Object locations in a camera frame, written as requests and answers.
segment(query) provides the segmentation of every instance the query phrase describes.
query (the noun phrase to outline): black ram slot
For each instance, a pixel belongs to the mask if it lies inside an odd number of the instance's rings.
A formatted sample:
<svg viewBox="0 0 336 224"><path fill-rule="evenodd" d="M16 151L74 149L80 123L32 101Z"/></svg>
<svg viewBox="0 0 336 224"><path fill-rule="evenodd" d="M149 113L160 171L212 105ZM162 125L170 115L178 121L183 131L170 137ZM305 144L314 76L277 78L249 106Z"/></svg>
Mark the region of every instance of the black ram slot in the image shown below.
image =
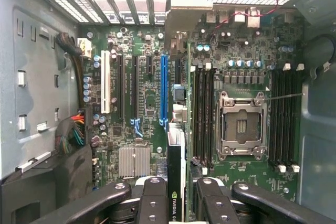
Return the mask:
<svg viewBox="0 0 336 224"><path fill-rule="evenodd" d="M181 73L182 73L182 67L181 67L181 60L175 60L175 84L181 83Z"/></svg>
<svg viewBox="0 0 336 224"><path fill-rule="evenodd" d="M153 70L153 57L151 55L147 55L146 58L146 71L147 74L152 75L154 70Z"/></svg>
<svg viewBox="0 0 336 224"><path fill-rule="evenodd" d="M132 116L134 119L138 118L138 75L139 75L139 61L137 56L132 56Z"/></svg>
<svg viewBox="0 0 336 224"><path fill-rule="evenodd" d="M119 105L119 119L124 120L124 79L125 79L125 66L124 66L124 58L123 55L119 56L118 60L118 74L119 74L119 82L118 82L118 100L117 103Z"/></svg>
<svg viewBox="0 0 336 224"><path fill-rule="evenodd" d="M198 129L198 71L194 71L192 73L193 75L193 80L194 80L194 88L193 88L193 100L194 100L194 105L193 105L193 156L197 157L197 129Z"/></svg>

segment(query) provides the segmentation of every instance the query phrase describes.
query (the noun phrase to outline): electrolytic capacitor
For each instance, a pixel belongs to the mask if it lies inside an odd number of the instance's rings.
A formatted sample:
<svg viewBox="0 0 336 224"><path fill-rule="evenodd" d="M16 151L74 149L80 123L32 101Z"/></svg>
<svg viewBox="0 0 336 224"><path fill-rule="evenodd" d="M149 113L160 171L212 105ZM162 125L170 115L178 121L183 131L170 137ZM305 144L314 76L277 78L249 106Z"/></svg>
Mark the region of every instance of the electrolytic capacitor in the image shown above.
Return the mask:
<svg viewBox="0 0 336 224"><path fill-rule="evenodd" d="M83 91L83 95L84 96L89 96L91 94L91 90L87 90L87 89L85 89L84 91Z"/></svg>
<svg viewBox="0 0 336 224"><path fill-rule="evenodd" d="M244 62L242 60L237 60L236 67L241 68L243 66Z"/></svg>
<svg viewBox="0 0 336 224"><path fill-rule="evenodd" d="M99 129L100 129L101 131L106 130L106 125L105 125L105 124L101 124L101 125L99 126Z"/></svg>
<svg viewBox="0 0 336 224"><path fill-rule="evenodd" d="M288 52L294 52L294 47L293 46L288 46Z"/></svg>
<svg viewBox="0 0 336 224"><path fill-rule="evenodd" d="M205 46L203 47L203 49L204 49L204 51L208 52L208 51L210 50L210 46L209 46L209 45L205 45Z"/></svg>
<svg viewBox="0 0 336 224"><path fill-rule="evenodd" d="M279 52L288 52L288 47L287 46L282 46L278 48Z"/></svg>
<svg viewBox="0 0 336 224"><path fill-rule="evenodd" d="M91 84L89 84L89 83L84 83L83 88L84 88L84 89L91 89Z"/></svg>
<svg viewBox="0 0 336 224"><path fill-rule="evenodd" d="M91 101L91 97L83 97L83 101L84 102L90 102Z"/></svg>
<svg viewBox="0 0 336 224"><path fill-rule="evenodd" d="M91 79L91 77L85 76L85 77L83 78L83 82L84 82L84 83L91 83L91 82L92 82L92 79Z"/></svg>
<svg viewBox="0 0 336 224"><path fill-rule="evenodd" d="M95 56L93 57L93 60L94 60L95 62L100 62L100 61L101 61L101 57L98 56L98 55L95 55Z"/></svg>
<svg viewBox="0 0 336 224"><path fill-rule="evenodd" d="M227 62L227 66L228 66L229 68L233 68L233 67L235 66L235 62L234 62L233 60L229 60L229 61Z"/></svg>
<svg viewBox="0 0 336 224"><path fill-rule="evenodd" d="M104 123L106 121L106 117L105 116L101 116L99 117L99 120L98 120L100 123Z"/></svg>
<svg viewBox="0 0 336 224"><path fill-rule="evenodd" d="M197 51L201 52L203 50L203 46L202 45L198 45L197 46Z"/></svg>
<svg viewBox="0 0 336 224"><path fill-rule="evenodd" d="M100 115L99 115L99 114L94 114L94 115L93 115L93 119L94 119L94 120L96 120L96 121L98 121L98 120L99 120L99 117L100 117Z"/></svg>
<svg viewBox="0 0 336 224"><path fill-rule="evenodd" d="M255 68L261 68L261 61L258 60L258 61L256 61L256 62L254 62L254 67L255 67Z"/></svg>
<svg viewBox="0 0 336 224"><path fill-rule="evenodd" d="M247 61L245 61L244 65L245 65L246 68L250 68L250 67L252 67L253 62L251 60L247 60Z"/></svg>
<svg viewBox="0 0 336 224"><path fill-rule="evenodd" d="M275 69L275 65L272 63L271 65L268 65L267 70L274 70Z"/></svg>

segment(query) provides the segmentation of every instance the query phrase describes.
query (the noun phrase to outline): white connector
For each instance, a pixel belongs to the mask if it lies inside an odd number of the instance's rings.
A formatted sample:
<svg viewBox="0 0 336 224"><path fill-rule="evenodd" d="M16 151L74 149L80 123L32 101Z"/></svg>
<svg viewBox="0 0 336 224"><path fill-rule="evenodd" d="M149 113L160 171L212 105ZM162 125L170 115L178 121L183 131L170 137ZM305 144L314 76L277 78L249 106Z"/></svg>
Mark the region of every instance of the white connector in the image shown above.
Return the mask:
<svg viewBox="0 0 336 224"><path fill-rule="evenodd" d="M101 51L101 113L111 112L110 52Z"/></svg>

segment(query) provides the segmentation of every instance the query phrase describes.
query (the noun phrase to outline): screw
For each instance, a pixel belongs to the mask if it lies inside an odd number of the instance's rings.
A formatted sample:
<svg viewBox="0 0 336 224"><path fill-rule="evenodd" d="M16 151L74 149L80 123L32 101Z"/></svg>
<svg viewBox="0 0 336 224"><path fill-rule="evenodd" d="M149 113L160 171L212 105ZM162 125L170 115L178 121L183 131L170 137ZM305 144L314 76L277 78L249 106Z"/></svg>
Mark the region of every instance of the screw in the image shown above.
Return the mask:
<svg viewBox="0 0 336 224"><path fill-rule="evenodd" d="M124 189L125 185L123 183L119 183L116 185L115 189Z"/></svg>
<svg viewBox="0 0 336 224"><path fill-rule="evenodd" d="M93 38L93 32L88 32L87 34L86 34L86 37L88 37L88 39L92 39Z"/></svg>
<svg viewBox="0 0 336 224"><path fill-rule="evenodd" d="M308 12L309 13L315 13L316 12L316 7L310 7L309 9L308 9Z"/></svg>
<svg viewBox="0 0 336 224"><path fill-rule="evenodd" d="M158 182L160 182L157 178L152 178L151 179L151 183L158 183Z"/></svg>
<svg viewBox="0 0 336 224"><path fill-rule="evenodd" d="M241 190L247 190L247 189L248 189L248 186L245 185L245 184L239 184L238 187L239 187Z"/></svg>
<svg viewBox="0 0 336 224"><path fill-rule="evenodd" d="M211 183L212 183L211 180L210 180L209 178L203 178L203 182L204 182L205 184L211 184Z"/></svg>

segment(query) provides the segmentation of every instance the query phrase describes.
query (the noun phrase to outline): green circuit board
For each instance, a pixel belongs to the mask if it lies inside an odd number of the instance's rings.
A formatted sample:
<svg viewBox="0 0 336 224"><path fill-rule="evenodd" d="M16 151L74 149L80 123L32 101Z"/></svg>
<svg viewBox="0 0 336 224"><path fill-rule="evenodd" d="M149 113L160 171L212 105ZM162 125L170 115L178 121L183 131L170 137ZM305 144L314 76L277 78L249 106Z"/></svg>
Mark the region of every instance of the green circuit board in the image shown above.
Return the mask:
<svg viewBox="0 0 336 224"><path fill-rule="evenodd" d="M162 28L149 27L85 27L82 37L87 33L93 33L92 58L85 60L84 75L92 78L91 104L93 113L104 116L104 123L96 121L93 127L93 136L99 137L99 145L93 148L95 157L98 158L94 183L101 187L118 179L126 179L128 183L134 184L141 176L156 175L156 161L165 157L166 133L159 124L160 111L160 83L161 72L160 62L163 47L163 40L158 39L158 34L164 33ZM94 56L100 56L102 50L115 50L117 58L110 59L110 99L111 112L101 114L101 67L94 67ZM150 72L147 61L151 57ZM136 72L134 72L134 60L136 59ZM134 119L134 85L137 88L136 96L136 117L140 119L139 135L135 132L131 120ZM168 109L171 110L172 102L168 102ZM135 163L141 163L141 155L145 155L143 166L137 167L143 170L142 173L135 173L134 176L123 170L132 170L127 167L127 162L121 162L120 158L132 159L129 154L131 148L136 148L139 153Z"/></svg>

